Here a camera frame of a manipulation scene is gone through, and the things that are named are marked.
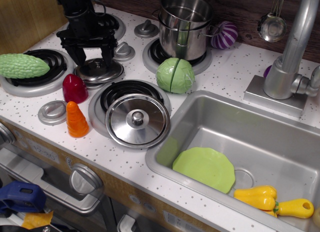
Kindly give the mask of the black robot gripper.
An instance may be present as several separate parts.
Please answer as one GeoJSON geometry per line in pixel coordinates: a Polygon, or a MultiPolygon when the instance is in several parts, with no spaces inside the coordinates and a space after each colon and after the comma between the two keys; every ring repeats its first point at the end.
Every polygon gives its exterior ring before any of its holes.
{"type": "Polygon", "coordinates": [[[93,2],[98,0],[57,0],[63,7],[68,27],[57,33],[62,47],[78,66],[86,61],[84,48],[100,48],[107,68],[113,64],[114,48],[117,45],[115,30],[118,23],[106,11],[96,12],[93,2]]]}

